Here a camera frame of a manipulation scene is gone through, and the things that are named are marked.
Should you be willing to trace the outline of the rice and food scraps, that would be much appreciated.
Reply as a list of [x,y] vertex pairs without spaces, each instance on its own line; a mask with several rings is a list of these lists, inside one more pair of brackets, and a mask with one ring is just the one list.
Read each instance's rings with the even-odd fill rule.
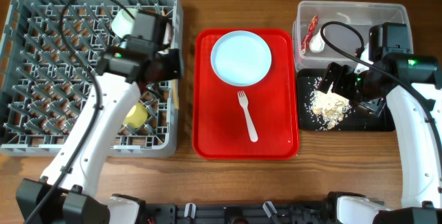
[[307,124],[312,124],[314,131],[329,131],[337,127],[352,111],[349,100],[328,91],[320,92],[317,87],[321,79],[313,77],[307,80],[306,102]]

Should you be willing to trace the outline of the white napkin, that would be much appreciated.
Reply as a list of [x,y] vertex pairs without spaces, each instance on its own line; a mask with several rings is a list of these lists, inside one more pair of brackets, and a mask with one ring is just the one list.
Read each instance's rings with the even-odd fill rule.
[[323,40],[320,31],[318,31],[309,42],[309,49],[313,53],[321,53],[325,49],[325,41]]

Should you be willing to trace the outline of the yellow plastic cup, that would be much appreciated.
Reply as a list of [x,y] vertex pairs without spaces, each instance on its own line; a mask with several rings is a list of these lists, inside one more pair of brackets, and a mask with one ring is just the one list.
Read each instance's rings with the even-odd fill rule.
[[132,107],[132,109],[126,115],[123,121],[123,125],[137,129],[141,127],[146,122],[147,119],[148,119],[148,111],[141,102],[138,102]]

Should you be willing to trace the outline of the green bowl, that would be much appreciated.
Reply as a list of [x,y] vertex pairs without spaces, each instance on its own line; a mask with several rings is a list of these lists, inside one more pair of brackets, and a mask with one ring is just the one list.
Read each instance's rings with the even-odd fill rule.
[[124,38],[133,31],[134,19],[125,10],[120,10],[111,22],[111,30],[119,37]]

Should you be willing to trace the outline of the red sauce packet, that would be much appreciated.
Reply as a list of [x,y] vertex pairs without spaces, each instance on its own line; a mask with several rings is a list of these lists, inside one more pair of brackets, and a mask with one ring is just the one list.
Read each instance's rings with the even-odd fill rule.
[[318,15],[314,15],[314,17],[312,18],[308,29],[307,29],[307,34],[304,36],[304,38],[301,41],[301,53],[304,55],[307,51],[307,47],[311,41],[311,38],[313,37],[314,31],[316,29],[318,25]]

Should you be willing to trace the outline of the light blue plate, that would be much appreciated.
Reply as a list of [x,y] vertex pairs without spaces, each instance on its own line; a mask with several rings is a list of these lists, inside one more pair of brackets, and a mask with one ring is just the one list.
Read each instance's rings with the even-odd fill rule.
[[267,75],[272,54],[269,45],[259,35],[236,30],[216,41],[210,62],[213,72],[223,82],[246,87],[258,83]]

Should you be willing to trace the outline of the white plastic fork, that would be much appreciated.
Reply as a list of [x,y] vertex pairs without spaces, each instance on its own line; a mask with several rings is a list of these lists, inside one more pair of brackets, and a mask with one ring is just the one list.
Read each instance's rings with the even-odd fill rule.
[[244,117],[246,120],[246,125],[247,125],[247,130],[249,133],[250,141],[257,142],[258,141],[258,134],[257,134],[256,128],[253,124],[253,120],[251,119],[249,110],[248,110],[249,101],[248,101],[248,98],[247,98],[244,91],[238,91],[238,101],[244,111]]

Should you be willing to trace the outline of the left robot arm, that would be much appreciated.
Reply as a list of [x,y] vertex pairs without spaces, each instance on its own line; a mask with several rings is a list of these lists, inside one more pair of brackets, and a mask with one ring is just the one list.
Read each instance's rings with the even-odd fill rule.
[[95,199],[99,177],[124,119],[146,85],[183,74],[180,49],[170,49],[172,23],[139,11],[124,48],[102,52],[93,87],[63,147],[39,180],[23,179],[16,199],[25,223],[147,223],[146,203],[115,194]]

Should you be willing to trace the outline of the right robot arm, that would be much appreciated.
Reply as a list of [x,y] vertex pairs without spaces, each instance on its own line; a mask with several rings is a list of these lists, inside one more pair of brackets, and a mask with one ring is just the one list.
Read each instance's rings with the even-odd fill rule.
[[356,106],[385,101],[396,128],[403,174],[401,208],[389,210],[358,194],[331,193],[327,219],[336,223],[441,222],[441,66],[415,55],[405,24],[385,22],[369,30],[353,55],[323,41],[342,56],[366,66],[358,72],[330,63],[318,86]]

